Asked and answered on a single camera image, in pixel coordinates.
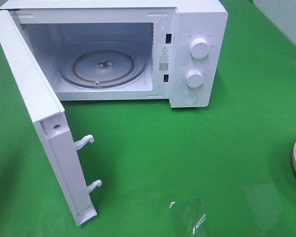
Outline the clear tape patch right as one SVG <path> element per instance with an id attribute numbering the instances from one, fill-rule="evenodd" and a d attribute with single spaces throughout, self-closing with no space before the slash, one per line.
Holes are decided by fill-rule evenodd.
<path id="1" fill-rule="evenodd" d="M 272 183 L 251 185 L 244 188 L 256 224 L 261 229 L 274 226 L 282 212 L 277 190 Z"/>

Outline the white timer knob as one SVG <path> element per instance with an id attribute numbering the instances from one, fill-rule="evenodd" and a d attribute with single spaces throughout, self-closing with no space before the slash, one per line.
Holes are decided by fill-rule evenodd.
<path id="1" fill-rule="evenodd" d="M 191 70 L 187 72 L 185 80 L 188 87 L 197 88 L 203 84 L 204 77 L 199 70 Z"/>

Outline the glass microwave turntable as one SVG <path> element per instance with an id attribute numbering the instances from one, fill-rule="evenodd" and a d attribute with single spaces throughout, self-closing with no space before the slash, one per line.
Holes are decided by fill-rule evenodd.
<path id="1" fill-rule="evenodd" d="M 60 76 L 72 85 L 88 89 L 118 87 L 137 79 L 151 59 L 151 47 L 102 41 L 74 46 L 63 52 Z"/>

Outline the clear tape patch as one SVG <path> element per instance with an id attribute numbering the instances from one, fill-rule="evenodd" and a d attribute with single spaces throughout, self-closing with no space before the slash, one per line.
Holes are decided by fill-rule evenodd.
<path id="1" fill-rule="evenodd" d="M 251 185 L 244 188 L 256 224 L 261 229 L 274 226 L 282 212 L 277 190 L 272 183 Z"/>
<path id="2" fill-rule="evenodd" d="M 173 201 L 169 205 L 176 237 L 211 237 L 207 215 L 199 199 Z"/>

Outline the upper white microwave knob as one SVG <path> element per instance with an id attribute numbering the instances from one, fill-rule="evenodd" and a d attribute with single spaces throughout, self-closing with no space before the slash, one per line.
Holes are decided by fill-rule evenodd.
<path id="1" fill-rule="evenodd" d="M 209 53 L 209 42 L 204 37 L 195 38 L 189 45 L 190 54 L 195 59 L 202 59 Z"/>

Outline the white microwave oven body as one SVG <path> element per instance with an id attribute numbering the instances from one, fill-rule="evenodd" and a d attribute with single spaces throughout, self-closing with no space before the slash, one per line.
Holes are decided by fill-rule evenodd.
<path id="1" fill-rule="evenodd" d="M 218 0 L 9 0 L 0 6 L 18 17 L 20 32 L 59 101 L 165 99 L 173 108 L 209 104 L 228 13 Z M 190 54 L 195 38 L 209 42 L 202 59 Z M 115 41 L 151 47 L 151 59 L 135 80 L 88 89 L 59 74 L 63 52 L 74 46 Z M 204 82 L 187 86 L 199 70 Z M 195 104 L 183 96 L 196 93 Z"/>

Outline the white microwave door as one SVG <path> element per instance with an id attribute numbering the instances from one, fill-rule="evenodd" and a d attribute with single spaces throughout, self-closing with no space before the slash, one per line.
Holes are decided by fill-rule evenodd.
<path id="1" fill-rule="evenodd" d="M 96 180 L 87 185 L 77 151 L 92 135 L 75 142 L 65 116 L 65 109 L 53 91 L 24 40 L 18 17 L 0 10 L 0 44 L 17 83 L 35 130 L 65 196 L 75 223 L 79 226 L 97 212 L 90 192 L 101 186 Z"/>

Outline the round door release button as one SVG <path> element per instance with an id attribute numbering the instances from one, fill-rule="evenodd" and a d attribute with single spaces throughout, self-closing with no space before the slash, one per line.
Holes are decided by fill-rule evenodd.
<path id="1" fill-rule="evenodd" d="M 196 93 L 188 93 L 186 95 L 183 96 L 183 101 L 186 104 L 195 104 L 198 100 L 198 95 Z"/>

